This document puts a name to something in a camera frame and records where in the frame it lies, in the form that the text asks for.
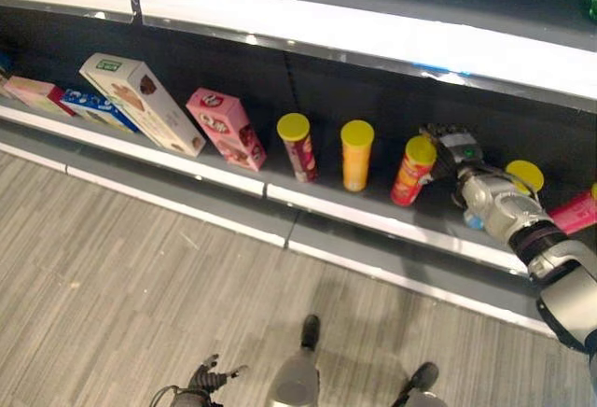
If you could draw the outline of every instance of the white box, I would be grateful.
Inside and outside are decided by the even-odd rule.
[[[158,146],[201,152],[205,139],[145,63],[95,53],[79,72]]]

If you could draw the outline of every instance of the pink box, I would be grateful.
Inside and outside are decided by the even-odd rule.
[[[259,170],[265,161],[265,150],[240,99],[199,88],[190,96],[187,108],[226,161]]]
[[[53,83],[13,76],[8,80],[4,89],[31,108],[61,115],[75,115],[73,110],[60,102],[64,91]]]

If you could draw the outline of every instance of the box label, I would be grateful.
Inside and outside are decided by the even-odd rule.
[[[118,69],[122,66],[121,62],[115,62],[113,60],[102,59],[97,65],[95,66],[97,69],[103,69],[104,71],[112,71],[113,73],[117,72]]]

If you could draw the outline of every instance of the product packaging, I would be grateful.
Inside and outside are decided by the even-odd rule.
[[[527,185],[539,192],[545,184],[545,178],[541,169],[530,161],[515,160],[506,166],[506,172],[517,176],[523,180]],[[514,181],[516,188],[523,194],[529,195],[531,192],[520,181]]]
[[[344,187],[357,192],[367,185],[369,156],[375,132],[363,120],[351,120],[342,127],[342,173]]]
[[[125,132],[139,132],[139,129],[103,96],[66,90],[61,102],[85,119],[117,127]]]
[[[436,162],[435,146],[425,136],[412,137],[404,151],[404,157],[392,187],[392,201],[400,206],[414,202],[421,191],[422,178],[429,174]]]
[[[201,152],[205,139],[145,63],[96,53],[79,72],[158,146]]]
[[[12,61],[4,52],[0,52],[0,96],[12,99],[12,94],[4,89],[10,78],[10,70],[12,68]]]
[[[53,83],[13,76],[4,88],[31,108],[60,115],[75,115],[73,110],[60,102],[64,91]]]
[[[317,178],[309,120],[299,113],[288,113],[278,120],[277,131],[286,147],[288,158],[301,183]]]
[[[259,170],[266,158],[265,150],[237,97],[199,88],[188,100],[187,108],[226,161]]]
[[[565,205],[550,211],[549,215],[566,234],[594,225],[597,223],[597,183]]]

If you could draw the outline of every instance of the gray floor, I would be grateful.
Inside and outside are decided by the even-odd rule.
[[[259,406],[309,312],[322,407],[428,359],[452,407],[597,405],[549,338],[0,154],[0,405],[147,406],[219,352],[251,371],[216,398]]]

